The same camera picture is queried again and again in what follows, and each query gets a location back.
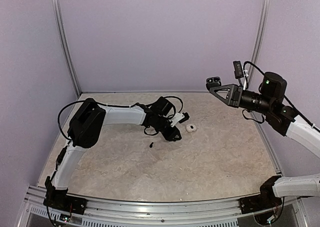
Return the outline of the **black round charging case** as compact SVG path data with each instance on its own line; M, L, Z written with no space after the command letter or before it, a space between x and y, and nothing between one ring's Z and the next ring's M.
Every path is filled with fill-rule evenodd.
M222 85L221 79L218 76L207 78L206 85L209 86L210 88L221 86Z

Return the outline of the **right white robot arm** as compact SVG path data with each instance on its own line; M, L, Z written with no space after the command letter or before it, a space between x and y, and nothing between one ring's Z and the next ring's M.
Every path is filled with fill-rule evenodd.
M286 87L286 80L274 72L266 72L263 75L258 93L246 90L244 85L222 85L219 77L206 80L208 91L225 105L262 114L262 120L276 132L296 141L318 157L320 130L309 124L295 107L283 104ZM260 209L266 209L276 198L319 195L319 174L296 177L276 175L261 185L255 203Z

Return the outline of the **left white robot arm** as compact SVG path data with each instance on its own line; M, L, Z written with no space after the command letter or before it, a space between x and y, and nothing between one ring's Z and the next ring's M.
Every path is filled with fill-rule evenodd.
M78 101L79 109L69 122L62 148L55 161L55 169L45 180L47 190L53 189L49 199L63 210L70 205L70 198L62 191L69 186L71 176L84 153L99 140L103 126L136 125L145 129L153 128L168 142L181 140L177 123L189 116L176 107L167 97L161 96L151 104L135 103L129 106L100 103L93 98Z

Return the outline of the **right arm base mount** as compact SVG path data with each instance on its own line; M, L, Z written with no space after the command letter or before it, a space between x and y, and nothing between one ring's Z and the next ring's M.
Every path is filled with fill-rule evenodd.
M273 192L273 186L280 177L280 175L274 175L266 180L260 186L259 194L240 198L239 206L241 213L254 213L280 206L283 203L282 198L276 197Z

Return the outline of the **white earbud charging case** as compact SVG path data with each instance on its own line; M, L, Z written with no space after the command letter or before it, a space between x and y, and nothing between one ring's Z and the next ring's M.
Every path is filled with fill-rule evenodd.
M197 127L194 124L188 124L185 126L185 129L188 133L192 133L197 130Z

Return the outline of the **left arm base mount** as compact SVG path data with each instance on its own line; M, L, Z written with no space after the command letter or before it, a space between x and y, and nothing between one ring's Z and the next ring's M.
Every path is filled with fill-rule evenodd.
M67 195L68 189L57 190L52 185L49 176L46 177L45 188L44 206L71 214L84 215L87 206L87 200L85 198Z

